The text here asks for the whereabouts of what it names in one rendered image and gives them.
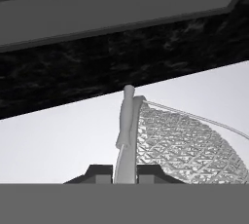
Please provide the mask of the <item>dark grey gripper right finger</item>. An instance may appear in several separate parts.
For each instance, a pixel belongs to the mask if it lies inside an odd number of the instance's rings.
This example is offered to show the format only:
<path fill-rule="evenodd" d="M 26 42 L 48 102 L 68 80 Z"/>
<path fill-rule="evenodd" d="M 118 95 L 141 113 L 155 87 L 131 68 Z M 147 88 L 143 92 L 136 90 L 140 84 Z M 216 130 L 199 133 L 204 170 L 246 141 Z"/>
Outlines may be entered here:
<path fill-rule="evenodd" d="M 160 165 L 138 165 L 138 184 L 183 184 L 183 181 L 166 174 Z"/>

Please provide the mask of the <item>grey cupboard door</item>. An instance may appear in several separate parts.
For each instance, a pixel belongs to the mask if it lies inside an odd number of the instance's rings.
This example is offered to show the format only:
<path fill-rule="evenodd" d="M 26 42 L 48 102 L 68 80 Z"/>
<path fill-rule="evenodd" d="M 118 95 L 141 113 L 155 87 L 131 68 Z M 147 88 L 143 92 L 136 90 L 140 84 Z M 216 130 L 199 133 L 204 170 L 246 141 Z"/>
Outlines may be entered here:
<path fill-rule="evenodd" d="M 230 12 L 238 0 L 0 0 L 0 53 Z"/>

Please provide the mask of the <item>silver wire mesh colander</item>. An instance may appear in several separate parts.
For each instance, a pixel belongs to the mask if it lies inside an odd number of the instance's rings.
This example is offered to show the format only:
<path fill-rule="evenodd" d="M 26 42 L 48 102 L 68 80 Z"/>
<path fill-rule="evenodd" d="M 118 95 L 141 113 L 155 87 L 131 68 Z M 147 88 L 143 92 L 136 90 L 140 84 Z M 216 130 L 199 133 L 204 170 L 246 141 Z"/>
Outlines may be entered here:
<path fill-rule="evenodd" d="M 124 87 L 113 182 L 138 184 L 138 165 L 160 165 L 187 184 L 249 184 L 249 165 L 215 121 L 136 96 Z"/>

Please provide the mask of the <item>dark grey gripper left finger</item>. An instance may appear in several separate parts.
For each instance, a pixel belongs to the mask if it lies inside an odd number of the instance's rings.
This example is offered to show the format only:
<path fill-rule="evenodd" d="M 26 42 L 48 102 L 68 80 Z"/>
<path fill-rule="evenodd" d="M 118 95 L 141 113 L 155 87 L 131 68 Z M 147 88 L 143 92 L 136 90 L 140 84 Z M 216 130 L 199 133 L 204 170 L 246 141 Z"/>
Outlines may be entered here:
<path fill-rule="evenodd" d="M 113 166 L 112 165 L 90 165 L 85 174 L 77 176 L 67 184 L 112 184 Z"/>

